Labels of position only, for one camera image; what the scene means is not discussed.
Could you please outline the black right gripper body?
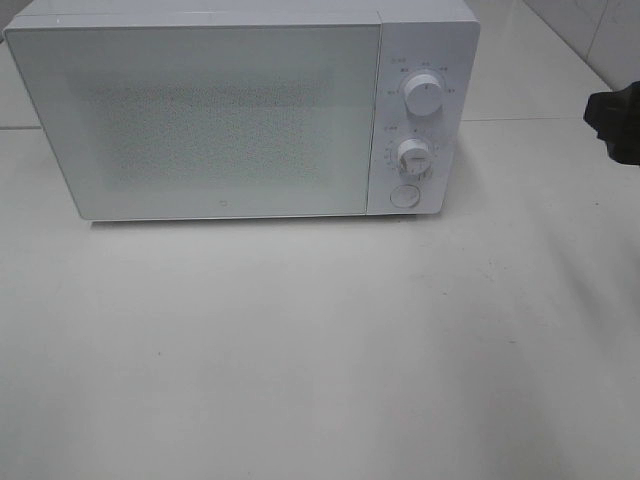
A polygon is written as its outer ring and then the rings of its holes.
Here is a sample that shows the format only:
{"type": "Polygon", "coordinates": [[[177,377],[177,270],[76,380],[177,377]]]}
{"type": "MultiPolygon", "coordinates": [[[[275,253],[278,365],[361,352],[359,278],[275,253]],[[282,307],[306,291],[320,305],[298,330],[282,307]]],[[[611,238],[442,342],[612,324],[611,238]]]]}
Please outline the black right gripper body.
{"type": "Polygon", "coordinates": [[[639,159],[639,81],[622,90],[592,94],[584,121],[596,132],[609,158],[622,165],[638,165],[639,159]]]}

